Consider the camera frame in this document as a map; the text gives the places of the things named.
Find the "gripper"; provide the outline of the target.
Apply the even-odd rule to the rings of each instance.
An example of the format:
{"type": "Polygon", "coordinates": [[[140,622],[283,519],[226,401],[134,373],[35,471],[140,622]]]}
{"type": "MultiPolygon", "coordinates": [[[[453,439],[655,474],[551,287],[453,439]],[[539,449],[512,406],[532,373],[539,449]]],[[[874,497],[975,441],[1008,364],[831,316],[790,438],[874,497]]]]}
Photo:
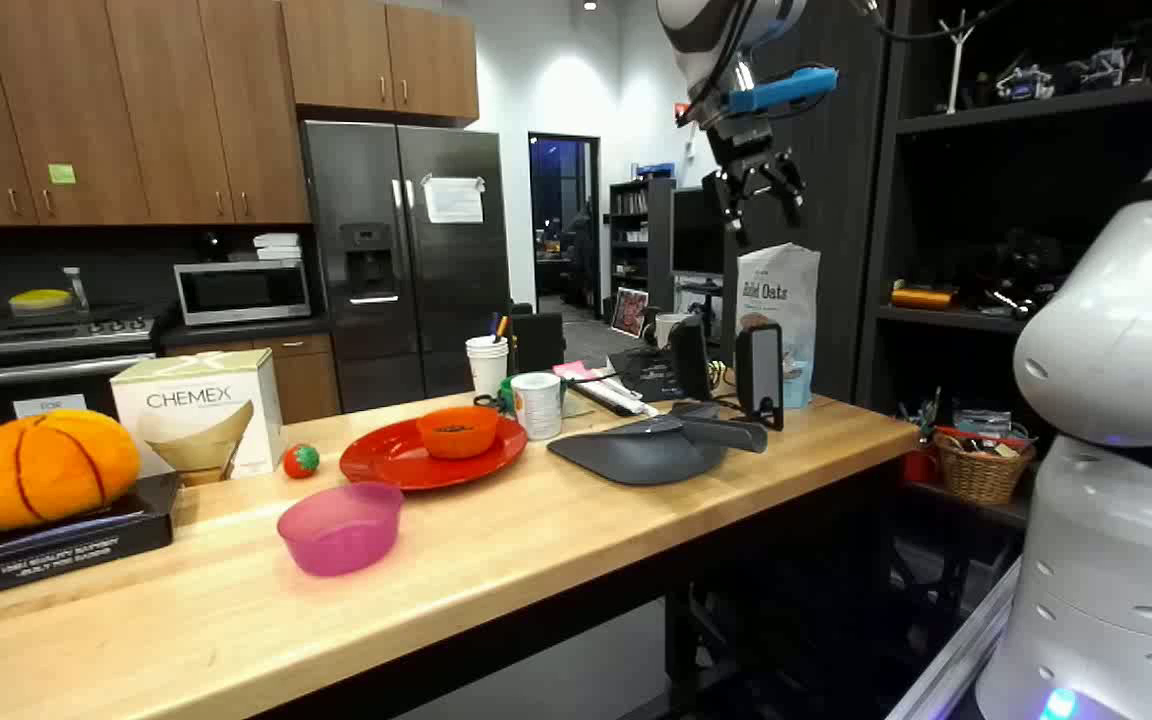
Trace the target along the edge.
{"type": "Polygon", "coordinates": [[[750,249],[742,205],[748,199],[771,209],[776,205],[788,227],[803,225],[806,182],[791,149],[776,149],[767,118],[721,118],[705,128],[714,168],[704,174],[702,188],[708,206],[737,249],[750,249]]]}

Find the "monitor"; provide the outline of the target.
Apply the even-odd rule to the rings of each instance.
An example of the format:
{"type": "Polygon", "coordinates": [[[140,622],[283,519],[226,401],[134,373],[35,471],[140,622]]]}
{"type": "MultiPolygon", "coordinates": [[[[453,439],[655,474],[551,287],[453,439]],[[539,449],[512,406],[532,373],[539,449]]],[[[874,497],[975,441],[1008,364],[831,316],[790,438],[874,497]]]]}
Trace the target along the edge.
{"type": "Polygon", "coordinates": [[[672,196],[670,268],[692,275],[723,275],[723,218],[704,188],[681,188],[672,196]]]}

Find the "white bag of oats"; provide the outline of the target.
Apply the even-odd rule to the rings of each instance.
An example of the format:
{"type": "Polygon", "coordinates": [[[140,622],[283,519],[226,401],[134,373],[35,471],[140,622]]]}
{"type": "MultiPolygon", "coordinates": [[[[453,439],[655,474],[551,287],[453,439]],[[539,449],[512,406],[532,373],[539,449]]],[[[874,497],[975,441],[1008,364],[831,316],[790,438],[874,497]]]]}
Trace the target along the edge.
{"type": "Polygon", "coordinates": [[[795,243],[767,247],[737,258],[736,332],[776,324],[783,401],[799,409],[812,400],[817,350],[820,253],[795,243]]]}

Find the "framed picture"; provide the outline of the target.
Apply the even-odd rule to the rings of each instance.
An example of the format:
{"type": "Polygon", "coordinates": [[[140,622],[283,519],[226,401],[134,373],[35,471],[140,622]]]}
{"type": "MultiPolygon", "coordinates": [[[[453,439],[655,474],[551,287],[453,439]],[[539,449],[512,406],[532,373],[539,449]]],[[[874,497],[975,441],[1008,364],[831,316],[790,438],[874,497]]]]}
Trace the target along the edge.
{"type": "Polygon", "coordinates": [[[643,338],[649,293],[630,287],[617,288],[611,314],[611,328],[631,338],[643,338]]]}

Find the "dark shelf unit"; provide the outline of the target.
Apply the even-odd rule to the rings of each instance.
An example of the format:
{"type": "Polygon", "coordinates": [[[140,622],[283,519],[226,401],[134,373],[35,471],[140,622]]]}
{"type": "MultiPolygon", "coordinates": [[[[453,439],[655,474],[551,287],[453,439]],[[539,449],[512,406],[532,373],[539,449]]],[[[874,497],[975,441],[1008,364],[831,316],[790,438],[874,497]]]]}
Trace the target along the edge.
{"type": "Polygon", "coordinates": [[[858,397],[1011,415],[1025,319],[1152,167],[1152,0],[879,0],[892,41],[870,222],[858,397]],[[893,286],[955,288],[945,313],[893,286]]]}

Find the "pink paper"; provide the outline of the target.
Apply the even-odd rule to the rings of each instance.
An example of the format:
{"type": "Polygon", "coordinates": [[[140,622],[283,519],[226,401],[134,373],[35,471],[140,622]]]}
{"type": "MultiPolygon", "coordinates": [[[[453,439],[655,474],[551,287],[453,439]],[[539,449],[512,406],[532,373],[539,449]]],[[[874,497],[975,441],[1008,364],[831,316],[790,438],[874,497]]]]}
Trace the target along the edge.
{"type": "Polygon", "coordinates": [[[573,389],[582,397],[589,397],[594,404],[617,416],[658,416],[660,410],[632,391],[620,379],[620,373],[613,366],[586,367],[584,363],[566,363],[552,367],[552,372],[562,379],[566,389],[573,389]]]}

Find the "red cup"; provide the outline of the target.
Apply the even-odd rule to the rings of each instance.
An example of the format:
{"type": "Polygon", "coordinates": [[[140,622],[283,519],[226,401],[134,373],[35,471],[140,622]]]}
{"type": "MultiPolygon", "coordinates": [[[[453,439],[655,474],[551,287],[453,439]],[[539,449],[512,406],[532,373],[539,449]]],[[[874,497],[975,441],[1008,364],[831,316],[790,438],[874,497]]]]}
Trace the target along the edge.
{"type": "Polygon", "coordinates": [[[905,486],[941,486],[940,450],[923,446],[901,458],[901,479],[905,486]]]}

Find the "stack of white cups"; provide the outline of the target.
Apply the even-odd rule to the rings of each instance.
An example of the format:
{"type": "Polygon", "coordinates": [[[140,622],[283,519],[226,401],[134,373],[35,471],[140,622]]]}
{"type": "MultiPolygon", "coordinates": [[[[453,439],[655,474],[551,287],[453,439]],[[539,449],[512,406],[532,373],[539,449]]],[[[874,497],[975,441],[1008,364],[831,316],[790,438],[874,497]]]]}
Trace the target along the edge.
{"type": "Polygon", "coordinates": [[[465,351],[475,396],[497,397],[508,376],[511,344],[507,338],[495,334],[468,338],[465,351]]]}

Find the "wicker basket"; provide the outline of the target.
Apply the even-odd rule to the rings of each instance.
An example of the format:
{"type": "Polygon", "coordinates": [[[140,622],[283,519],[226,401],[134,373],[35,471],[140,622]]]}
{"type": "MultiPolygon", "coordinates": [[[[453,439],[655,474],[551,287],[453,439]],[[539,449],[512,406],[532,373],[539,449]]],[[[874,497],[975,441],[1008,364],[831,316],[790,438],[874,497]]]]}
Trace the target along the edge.
{"type": "Polygon", "coordinates": [[[1037,455],[1028,439],[996,438],[938,427],[932,442],[947,492],[982,506],[1005,505],[1037,455]]]}

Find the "orange bowl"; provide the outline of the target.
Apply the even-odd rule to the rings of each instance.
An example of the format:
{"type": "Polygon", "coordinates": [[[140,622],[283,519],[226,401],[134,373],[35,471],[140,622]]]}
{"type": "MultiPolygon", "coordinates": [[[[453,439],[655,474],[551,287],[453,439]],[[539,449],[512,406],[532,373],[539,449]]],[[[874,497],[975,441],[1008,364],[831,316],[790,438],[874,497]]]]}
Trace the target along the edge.
{"type": "Polygon", "coordinates": [[[494,407],[461,406],[420,416],[416,427],[431,457],[463,460],[492,447],[499,420],[494,407]]]}

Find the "red plate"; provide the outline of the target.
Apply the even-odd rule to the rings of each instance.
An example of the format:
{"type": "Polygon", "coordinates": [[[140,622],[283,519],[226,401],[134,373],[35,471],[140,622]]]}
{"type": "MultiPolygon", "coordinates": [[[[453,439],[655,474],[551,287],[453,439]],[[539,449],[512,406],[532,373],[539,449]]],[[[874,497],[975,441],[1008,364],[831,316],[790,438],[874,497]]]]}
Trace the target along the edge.
{"type": "Polygon", "coordinates": [[[462,486],[497,473],[525,450],[529,438],[517,420],[495,420],[492,441],[472,457],[438,457],[426,437],[433,434],[429,416],[397,420],[349,445],[339,470],[351,482],[376,482],[403,492],[462,486]]]}

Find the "silver microwave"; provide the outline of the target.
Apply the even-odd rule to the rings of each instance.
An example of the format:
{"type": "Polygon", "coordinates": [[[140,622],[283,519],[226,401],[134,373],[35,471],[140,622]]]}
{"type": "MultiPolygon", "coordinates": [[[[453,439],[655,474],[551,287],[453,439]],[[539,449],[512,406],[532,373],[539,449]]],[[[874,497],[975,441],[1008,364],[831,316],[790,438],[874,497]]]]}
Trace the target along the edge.
{"type": "Polygon", "coordinates": [[[312,314],[300,259],[174,265],[187,327],[271,323],[312,314]]]}

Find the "yellow lidded pan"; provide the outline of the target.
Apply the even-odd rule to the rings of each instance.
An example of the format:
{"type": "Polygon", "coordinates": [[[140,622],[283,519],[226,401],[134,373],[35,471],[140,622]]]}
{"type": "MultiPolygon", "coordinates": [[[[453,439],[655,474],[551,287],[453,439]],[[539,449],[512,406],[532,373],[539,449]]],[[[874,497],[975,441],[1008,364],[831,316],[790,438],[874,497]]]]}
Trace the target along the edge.
{"type": "Polygon", "coordinates": [[[14,318],[68,313],[76,304],[76,296],[68,290],[28,290],[8,300],[14,318]]]}

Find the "flat black box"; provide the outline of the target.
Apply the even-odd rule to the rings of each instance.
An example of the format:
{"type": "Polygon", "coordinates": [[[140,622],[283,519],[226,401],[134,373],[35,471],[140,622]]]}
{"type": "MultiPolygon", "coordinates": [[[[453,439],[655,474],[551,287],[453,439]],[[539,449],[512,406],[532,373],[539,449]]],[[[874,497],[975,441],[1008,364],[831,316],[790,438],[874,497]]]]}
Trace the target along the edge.
{"type": "Polygon", "coordinates": [[[169,546],[180,487],[179,473],[169,471],[142,478],[128,495],[79,518],[0,530],[0,592],[169,546]]]}

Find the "row of wooden wall cabinets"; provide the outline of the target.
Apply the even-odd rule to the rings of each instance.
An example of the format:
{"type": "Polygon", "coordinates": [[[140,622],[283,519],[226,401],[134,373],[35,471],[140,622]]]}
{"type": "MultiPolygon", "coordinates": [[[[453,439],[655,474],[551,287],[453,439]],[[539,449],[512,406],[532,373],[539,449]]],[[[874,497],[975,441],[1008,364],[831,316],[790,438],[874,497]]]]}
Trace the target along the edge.
{"type": "Polygon", "coordinates": [[[0,227],[306,223],[298,109],[475,122],[471,20],[378,0],[0,0],[0,227]],[[77,184],[51,184],[50,162],[77,184]]]}

